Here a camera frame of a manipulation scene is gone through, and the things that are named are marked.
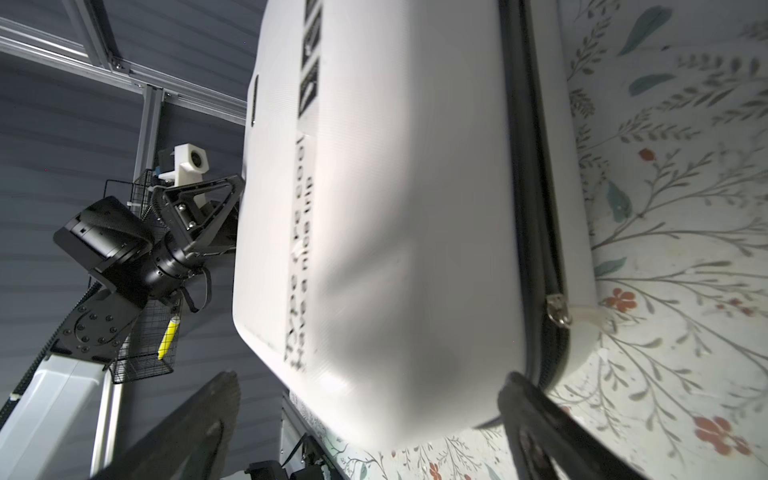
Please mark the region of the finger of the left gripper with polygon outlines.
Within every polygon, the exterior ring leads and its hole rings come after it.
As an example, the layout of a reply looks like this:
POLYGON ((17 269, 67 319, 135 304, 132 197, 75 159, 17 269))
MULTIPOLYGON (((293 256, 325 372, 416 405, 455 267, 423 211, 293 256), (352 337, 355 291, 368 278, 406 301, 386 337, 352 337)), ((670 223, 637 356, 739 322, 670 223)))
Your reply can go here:
POLYGON ((236 249, 244 188, 245 181, 239 175, 157 187, 152 208, 185 255, 227 254, 236 249))

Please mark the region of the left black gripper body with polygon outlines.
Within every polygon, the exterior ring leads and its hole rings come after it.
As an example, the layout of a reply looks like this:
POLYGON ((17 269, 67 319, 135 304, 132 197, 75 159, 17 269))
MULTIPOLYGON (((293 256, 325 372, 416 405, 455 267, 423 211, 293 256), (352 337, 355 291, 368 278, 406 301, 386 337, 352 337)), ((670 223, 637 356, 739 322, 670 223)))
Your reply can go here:
POLYGON ((131 288, 149 299, 170 298, 192 277, 202 274, 204 260, 188 255, 173 236, 164 236, 129 265, 131 288))

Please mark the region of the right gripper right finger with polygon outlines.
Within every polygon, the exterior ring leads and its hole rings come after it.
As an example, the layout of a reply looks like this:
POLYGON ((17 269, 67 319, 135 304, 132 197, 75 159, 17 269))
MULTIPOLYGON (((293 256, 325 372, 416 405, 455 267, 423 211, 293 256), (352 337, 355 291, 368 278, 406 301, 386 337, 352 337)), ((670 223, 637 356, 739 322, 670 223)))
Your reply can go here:
POLYGON ((641 479, 524 375, 510 373, 498 400, 520 479, 641 479))

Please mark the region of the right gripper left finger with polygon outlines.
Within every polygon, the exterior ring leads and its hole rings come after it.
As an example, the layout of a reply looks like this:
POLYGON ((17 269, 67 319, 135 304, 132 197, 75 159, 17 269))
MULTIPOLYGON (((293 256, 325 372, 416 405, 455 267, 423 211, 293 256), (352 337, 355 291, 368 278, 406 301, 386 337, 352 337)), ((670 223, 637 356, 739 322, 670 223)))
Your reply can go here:
POLYGON ((241 389, 233 371, 216 375, 96 479, 218 479, 236 429, 241 389))

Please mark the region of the black hard-shell suitcase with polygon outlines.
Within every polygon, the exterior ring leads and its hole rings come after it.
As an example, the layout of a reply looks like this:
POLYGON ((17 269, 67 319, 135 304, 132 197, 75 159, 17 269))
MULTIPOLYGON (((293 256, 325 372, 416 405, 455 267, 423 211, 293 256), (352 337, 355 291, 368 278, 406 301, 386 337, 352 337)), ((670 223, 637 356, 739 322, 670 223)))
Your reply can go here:
POLYGON ((268 2, 243 174, 236 330, 343 440, 490 426, 591 355, 555 2, 268 2))

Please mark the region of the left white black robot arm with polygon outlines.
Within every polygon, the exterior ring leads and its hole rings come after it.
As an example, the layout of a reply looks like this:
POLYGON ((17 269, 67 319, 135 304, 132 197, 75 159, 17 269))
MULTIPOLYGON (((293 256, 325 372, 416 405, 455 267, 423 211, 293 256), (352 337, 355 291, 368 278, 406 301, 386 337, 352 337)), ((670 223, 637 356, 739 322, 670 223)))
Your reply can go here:
POLYGON ((135 325, 152 303, 169 311, 149 354, 164 362, 174 345, 180 311, 200 311, 188 282, 206 262, 236 249, 239 175, 193 184, 153 186, 140 217, 105 197, 72 218, 55 243, 95 280, 63 320, 1 411, 1 476, 38 479, 74 421, 100 388, 125 347, 138 347, 135 325))

